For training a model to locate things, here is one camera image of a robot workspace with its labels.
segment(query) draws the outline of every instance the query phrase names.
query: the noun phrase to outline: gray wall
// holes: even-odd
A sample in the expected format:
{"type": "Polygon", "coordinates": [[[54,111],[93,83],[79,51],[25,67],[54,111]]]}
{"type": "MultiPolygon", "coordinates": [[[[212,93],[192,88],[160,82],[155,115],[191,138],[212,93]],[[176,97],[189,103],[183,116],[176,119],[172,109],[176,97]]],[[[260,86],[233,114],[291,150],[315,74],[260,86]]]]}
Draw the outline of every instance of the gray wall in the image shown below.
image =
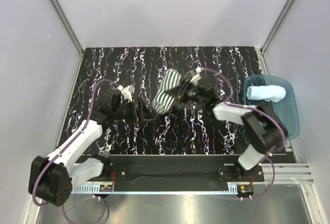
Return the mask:
{"type": "Polygon", "coordinates": [[[330,221],[329,46],[330,0],[296,0],[266,56],[272,74],[287,79],[294,88],[299,158],[310,165],[330,221]]]}
{"type": "Polygon", "coordinates": [[[46,156],[78,53],[49,0],[0,0],[0,216],[21,224],[31,161],[46,156]]]}
{"type": "Polygon", "coordinates": [[[81,44],[261,46],[286,0],[59,0],[81,44]]]}

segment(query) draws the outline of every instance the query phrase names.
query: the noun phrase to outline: translucent blue bin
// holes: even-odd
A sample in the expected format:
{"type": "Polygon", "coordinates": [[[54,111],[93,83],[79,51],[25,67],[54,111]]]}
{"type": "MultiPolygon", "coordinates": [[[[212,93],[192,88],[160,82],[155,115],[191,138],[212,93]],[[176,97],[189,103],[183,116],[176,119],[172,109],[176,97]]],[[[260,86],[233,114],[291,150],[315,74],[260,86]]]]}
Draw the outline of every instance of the translucent blue bin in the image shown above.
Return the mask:
{"type": "Polygon", "coordinates": [[[282,123],[288,129],[288,140],[292,140],[297,137],[299,134],[299,118],[297,107],[294,98],[293,88],[289,82],[285,79],[269,76],[269,75],[260,75],[255,74],[249,76],[244,82],[244,104],[245,105],[260,105],[263,103],[270,104],[275,113],[278,115],[282,123]],[[278,101],[277,103],[274,102],[266,102],[263,100],[249,100],[246,97],[246,91],[249,86],[268,86],[268,85],[276,85],[282,86],[285,91],[286,95],[284,99],[278,101]]]}

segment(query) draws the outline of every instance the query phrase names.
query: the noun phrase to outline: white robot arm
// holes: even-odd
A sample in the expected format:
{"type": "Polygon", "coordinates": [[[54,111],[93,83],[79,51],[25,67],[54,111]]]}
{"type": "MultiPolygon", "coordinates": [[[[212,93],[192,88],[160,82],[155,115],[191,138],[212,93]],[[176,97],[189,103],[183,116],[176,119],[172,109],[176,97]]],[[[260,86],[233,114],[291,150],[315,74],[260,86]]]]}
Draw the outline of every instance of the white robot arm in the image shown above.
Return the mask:
{"type": "Polygon", "coordinates": [[[120,94],[113,94],[100,101],[93,108],[91,118],[84,120],[80,127],[54,152],[47,157],[36,157],[31,165],[28,191],[33,188],[41,171],[49,166],[37,186],[36,196],[56,206],[63,205],[73,188],[91,178],[105,180],[110,176],[109,153],[103,152],[81,164],[75,164],[83,152],[110,127],[115,120],[142,122],[153,119],[153,115],[138,99],[139,108],[135,109],[132,99],[133,86],[117,88],[120,94]]]}
{"type": "Polygon", "coordinates": [[[287,136],[287,129],[269,105],[244,106],[220,101],[213,87],[203,86],[201,71],[201,68],[197,68],[191,78],[184,78],[174,69],[169,69],[152,102],[153,108],[159,114],[164,114],[175,100],[183,103],[192,100],[201,104],[203,112],[211,118],[243,125],[250,145],[240,155],[238,163],[242,171],[251,170],[267,153],[281,147],[285,138],[281,130],[287,136]]]}

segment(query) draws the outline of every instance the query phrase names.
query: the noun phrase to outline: black and white striped cloth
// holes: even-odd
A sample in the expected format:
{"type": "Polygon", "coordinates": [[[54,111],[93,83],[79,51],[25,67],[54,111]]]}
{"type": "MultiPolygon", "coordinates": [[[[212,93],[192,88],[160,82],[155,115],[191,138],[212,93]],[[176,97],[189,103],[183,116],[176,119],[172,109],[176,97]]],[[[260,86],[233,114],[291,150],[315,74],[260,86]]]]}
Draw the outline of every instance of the black and white striped cloth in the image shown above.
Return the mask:
{"type": "Polygon", "coordinates": [[[152,107],[157,114],[163,115],[170,110],[175,97],[165,93],[165,91],[180,85],[183,79],[184,77],[173,68],[170,68],[166,72],[160,83],[155,99],[152,102],[152,107]]]}

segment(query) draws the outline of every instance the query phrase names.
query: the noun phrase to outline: white cloth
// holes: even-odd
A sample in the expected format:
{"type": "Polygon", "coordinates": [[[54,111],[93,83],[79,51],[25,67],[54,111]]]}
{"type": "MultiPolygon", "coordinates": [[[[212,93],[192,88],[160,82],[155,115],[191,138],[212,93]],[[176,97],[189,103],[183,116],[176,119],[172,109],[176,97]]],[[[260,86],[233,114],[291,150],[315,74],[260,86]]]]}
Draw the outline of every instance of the white cloth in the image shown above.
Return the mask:
{"type": "Polygon", "coordinates": [[[246,97],[250,100],[278,102],[285,97],[286,91],[281,86],[249,86],[246,97]]]}

